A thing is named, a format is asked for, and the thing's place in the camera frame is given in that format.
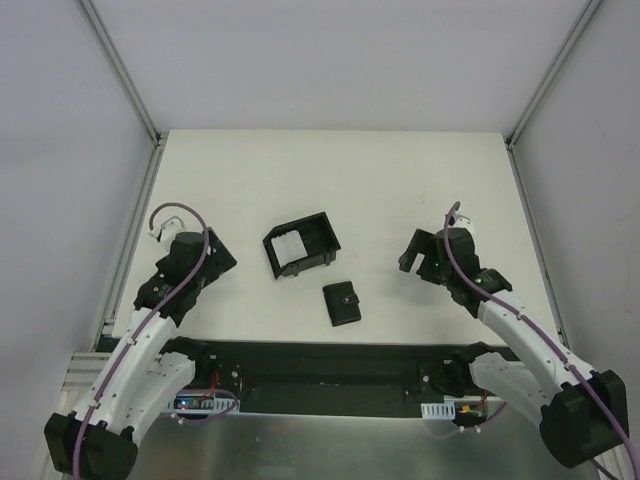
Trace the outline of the black leather card holder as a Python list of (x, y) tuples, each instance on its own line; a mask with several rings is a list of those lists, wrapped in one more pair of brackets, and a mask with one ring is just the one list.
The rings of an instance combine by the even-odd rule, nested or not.
[(362, 319), (359, 297), (351, 281), (325, 285), (322, 292), (333, 327), (359, 322)]

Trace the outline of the black card tray box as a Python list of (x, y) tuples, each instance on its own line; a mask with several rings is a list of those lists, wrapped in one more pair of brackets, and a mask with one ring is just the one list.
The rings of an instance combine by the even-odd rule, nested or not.
[(329, 266), (341, 244), (325, 212), (273, 227), (262, 240), (275, 279)]

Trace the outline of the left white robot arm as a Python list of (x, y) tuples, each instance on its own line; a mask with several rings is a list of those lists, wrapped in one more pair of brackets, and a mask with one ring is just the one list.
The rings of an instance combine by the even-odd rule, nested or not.
[(173, 237), (97, 378), (69, 413), (47, 421), (55, 470), (76, 479), (127, 478), (144, 435), (179, 391), (212, 385), (210, 346), (177, 330), (202, 291), (236, 264), (211, 228)]

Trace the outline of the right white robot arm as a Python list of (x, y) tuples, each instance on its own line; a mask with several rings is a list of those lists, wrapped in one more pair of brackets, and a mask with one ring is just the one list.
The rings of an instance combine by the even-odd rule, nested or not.
[(439, 392), (461, 397), (480, 390), (497, 395), (539, 431), (549, 453), (574, 468), (629, 439), (626, 387), (613, 371), (597, 371), (529, 317), (512, 285), (483, 268), (471, 232), (450, 226), (418, 229), (398, 260), (498, 335), (516, 355), (513, 367), (483, 342), (468, 345), (432, 377)]

